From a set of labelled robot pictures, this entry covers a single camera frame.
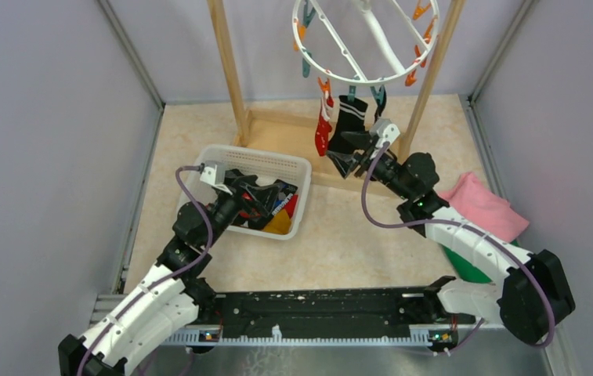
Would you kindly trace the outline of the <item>black sock blue squares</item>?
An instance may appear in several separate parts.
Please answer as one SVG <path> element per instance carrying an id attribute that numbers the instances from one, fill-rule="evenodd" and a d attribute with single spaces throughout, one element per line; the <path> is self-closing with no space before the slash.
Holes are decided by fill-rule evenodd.
<path id="1" fill-rule="evenodd" d="M 252 230 L 263 230 L 269 222 L 284 207 L 289 204 L 298 192 L 296 185 L 285 182 L 281 179 L 275 179 L 273 183 L 260 186 L 253 191 L 260 204 L 268 211 L 267 216 L 261 216 L 256 211 L 248 214 L 242 211 L 233 221 L 234 226 L 247 227 Z"/>

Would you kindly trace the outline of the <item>red Santa snowflake sock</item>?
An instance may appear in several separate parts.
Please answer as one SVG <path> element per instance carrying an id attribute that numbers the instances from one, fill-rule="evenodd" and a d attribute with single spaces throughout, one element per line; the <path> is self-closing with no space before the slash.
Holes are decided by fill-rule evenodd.
<path id="1" fill-rule="evenodd" d="M 315 132 L 315 147 L 319 156 L 323 157 L 329 144 L 329 135 L 332 131 L 330 124 L 331 112 L 334 108 L 334 100 L 328 91 L 325 91 L 320 99 L 320 111 Z"/>

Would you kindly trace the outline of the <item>black sock white stripes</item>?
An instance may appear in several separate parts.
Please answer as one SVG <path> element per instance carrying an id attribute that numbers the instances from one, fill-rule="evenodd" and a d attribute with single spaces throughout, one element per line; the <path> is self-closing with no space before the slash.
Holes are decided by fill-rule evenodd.
<path id="1" fill-rule="evenodd" d="M 374 121 L 377 121 L 383 114 L 387 104 L 387 93 L 385 86 L 381 85 L 378 88 L 372 86 L 371 93 L 376 104 L 376 110 L 374 112 Z"/>

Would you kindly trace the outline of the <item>round white clip hanger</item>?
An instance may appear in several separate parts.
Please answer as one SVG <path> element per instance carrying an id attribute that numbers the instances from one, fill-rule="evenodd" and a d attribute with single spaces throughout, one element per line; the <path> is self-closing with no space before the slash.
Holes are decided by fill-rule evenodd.
<path id="1" fill-rule="evenodd" d="M 417 85 L 442 23 L 437 1 L 296 1 L 291 9 L 301 75 L 323 92 L 368 89 L 377 102 L 391 84 Z"/>

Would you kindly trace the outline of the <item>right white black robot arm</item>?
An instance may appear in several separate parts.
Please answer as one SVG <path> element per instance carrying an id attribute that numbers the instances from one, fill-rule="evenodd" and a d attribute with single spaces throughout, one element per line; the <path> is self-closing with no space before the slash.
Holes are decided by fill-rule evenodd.
<path id="1" fill-rule="evenodd" d="M 372 132 L 343 132 L 350 153 L 328 151 L 343 178 L 363 177 L 361 207 L 369 222 L 388 229 L 373 218 L 367 205 L 367 188 L 380 183 L 402 199 L 400 222 L 424 238 L 453 251 L 490 278 L 474 284 L 455 277 L 443 279 L 435 294 L 423 301 L 425 316 L 443 323 L 454 313 L 500 323 L 521 342 L 545 348 L 555 328 L 576 308 L 560 258 L 505 242 L 464 217 L 434 190 L 439 181 L 431 154 L 416 152 L 399 162 L 390 152 L 391 142 Z"/>

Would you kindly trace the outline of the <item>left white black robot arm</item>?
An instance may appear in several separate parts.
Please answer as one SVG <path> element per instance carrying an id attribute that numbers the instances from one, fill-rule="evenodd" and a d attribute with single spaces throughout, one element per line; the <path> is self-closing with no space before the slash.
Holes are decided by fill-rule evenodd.
<path id="1" fill-rule="evenodd" d="M 179 167 L 175 178 L 189 200 L 179 209 L 173 238 L 110 313 L 61 341 L 62 375 L 130 375 L 180 328 L 210 321 L 216 293 L 200 275 L 212 246 L 240 213 L 269 217 L 280 193 L 277 183 L 260 186 L 257 175 L 216 163 Z"/>

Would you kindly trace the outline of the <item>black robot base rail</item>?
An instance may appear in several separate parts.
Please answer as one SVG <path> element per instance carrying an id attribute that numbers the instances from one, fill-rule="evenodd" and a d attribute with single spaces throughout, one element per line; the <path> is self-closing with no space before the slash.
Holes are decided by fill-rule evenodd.
<path id="1" fill-rule="evenodd" d="M 426 287 L 224 292 L 185 330 L 195 346 L 320 343 L 441 343 L 468 314 L 445 313 Z"/>

